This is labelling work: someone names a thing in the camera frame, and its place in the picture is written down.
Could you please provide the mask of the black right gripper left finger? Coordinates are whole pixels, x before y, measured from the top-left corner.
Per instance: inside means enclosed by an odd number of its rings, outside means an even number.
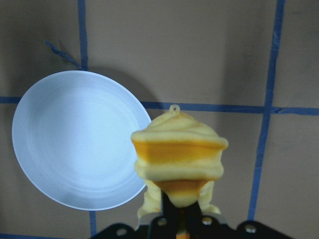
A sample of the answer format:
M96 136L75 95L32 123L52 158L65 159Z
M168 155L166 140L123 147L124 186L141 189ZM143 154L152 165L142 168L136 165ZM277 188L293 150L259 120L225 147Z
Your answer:
M163 190L161 190L161 215L168 219L174 217L174 205Z

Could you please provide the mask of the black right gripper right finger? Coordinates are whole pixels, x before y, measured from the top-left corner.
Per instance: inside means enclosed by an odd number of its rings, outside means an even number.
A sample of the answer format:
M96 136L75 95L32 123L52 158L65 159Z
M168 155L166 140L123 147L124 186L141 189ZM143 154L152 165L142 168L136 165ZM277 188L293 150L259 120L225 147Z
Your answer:
M191 205L191 216L194 220L199 221L202 218L202 211L198 202Z

